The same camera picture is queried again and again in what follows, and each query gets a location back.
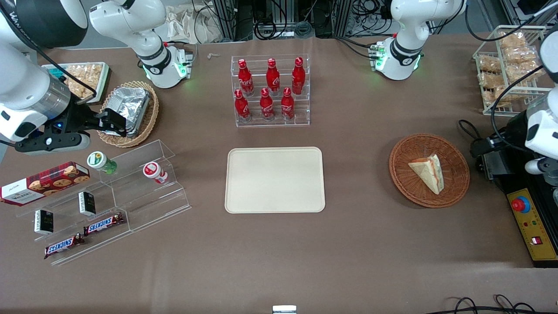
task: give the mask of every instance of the red and white bottle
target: red and white bottle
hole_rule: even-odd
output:
[[[279,82],[279,71],[276,68],[276,62],[274,58],[267,60],[267,88],[270,90],[271,96],[279,96],[281,93],[281,84]]]
[[[281,114],[286,121],[295,117],[295,100],[291,96],[291,89],[285,87],[283,90],[283,98],[281,99]]]
[[[143,166],[143,174],[146,177],[155,180],[158,184],[163,184],[169,177],[169,174],[154,161]]]
[[[302,89],[304,89],[304,81],[306,80],[306,72],[302,67],[302,63],[302,58],[296,57],[295,68],[292,70],[292,93],[295,95],[302,94]]]
[[[240,81],[242,92],[246,95],[246,97],[250,97],[254,95],[254,81],[252,80],[252,73],[248,70],[244,59],[238,60],[238,68],[238,80]]]
[[[234,91],[234,108],[238,112],[238,118],[240,122],[249,122],[252,119],[252,115],[250,114],[250,109],[248,108],[248,101],[242,95],[242,91],[237,89]]]
[[[275,119],[273,99],[271,99],[267,88],[262,88],[260,94],[262,95],[262,98],[259,99],[259,106],[262,107],[262,117],[265,121],[273,121]]]

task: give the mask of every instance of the brown tablecloth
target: brown tablecloth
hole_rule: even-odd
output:
[[[470,138],[458,119],[491,133],[469,35],[432,36],[407,80],[372,73],[365,58],[335,40],[250,41],[203,45],[192,79],[157,89],[161,139],[192,209],[52,267],[33,242],[32,222],[0,211],[0,312],[422,313],[453,308],[469,296],[495,305],[503,293],[537,310],[556,310],[558,270],[534,269],[504,195],[475,172]],[[310,53],[311,125],[237,129],[230,57]],[[208,60],[208,53],[220,54]],[[104,61],[109,91],[146,80],[131,49],[55,50],[58,62]],[[472,168],[456,206],[421,208],[393,185],[388,156],[402,137],[445,137]],[[89,149],[30,157],[10,150],[0,184],[93,150],[125,152],[92,133]],[[227,153],[233,148],[317,146],[323,152],[326,207],[320,213],[231,215],[224,208]]]

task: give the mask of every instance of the small black box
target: small black box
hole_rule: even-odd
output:
[[[54,215],[45,210],[35,211],[35,232],[49,235],[54,231]]]
[[[87,192],[79,193],[79,212],[86,216],[93,216],[95,211],[95,198],[93,194]]]

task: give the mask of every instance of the aluminum foil container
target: aluminum foil container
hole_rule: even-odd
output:
[[[143,116],[149,104],[149,91],[143,88],[119,87],[110,97],[107,108],[118,112],[126,119],[126,136],[134,137],[140,131]],[[105,131],[108,135],[118,135]]]

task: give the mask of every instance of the acrylic display rack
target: acrylic display rack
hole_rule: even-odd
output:
[[[111,158],[118,164],[111,175],[90,170],[92,178],[85,183],[69,188],[57,198],[47,197],[29,205],[19,217],[34,221],[35,210],[44,209],[54,214],[54,233],[37,235],[37,250],[83,234],[83,227],[121,212],[125,222],[84,237],[85,243],[48,257],[52,265],[61,265],[79,258],[93,250],[145,229],[178,213],[188,210],[184,187],[176,180],[169,158],[174,153],[160,140]],[[155,161],[169,176],[163,184],[156,183],[143,175],[142,168]],[[78,193],[86,191],[95,198],[97,214],[85,216],[79,213]]]
[[[306,81],[301,95],[293,94],[295,99],[295,118],[291,121],[283,120],[281,116],[281,98],[283,97],[283,89],[291,87],[292,84],[292,70],[295,67],[295,58],[301,57],[304,60],[304,70],[306,72]],[[267,60],[275,58],[276,68],[279,71],[281,82],[281,95],[270,96],[273,99],[273,110],[275,111],[275,119],[267,122],[262,117],[262,111],[259,106],[259,99],[261,97],[260,91],[262,88],[267,88],[266,72]],[[246,97],[248,101],[248,108],[252,114],[252,119],[249,122],[241,122],[236,110],[234,109],[234,91],[240,88],[240,81],[238,80],[238,60],[246,60],[246,64],[252,73],[252,80],[254,81],[254,95]],[[232,110],[236,120],[237,127],[266,127],[266,126],[304,126],[310,124],[310,55],[308,54],[292,54],[292,55],[259,55],[259,56],[233,56],[230,64],[230,73],[232,80]]]

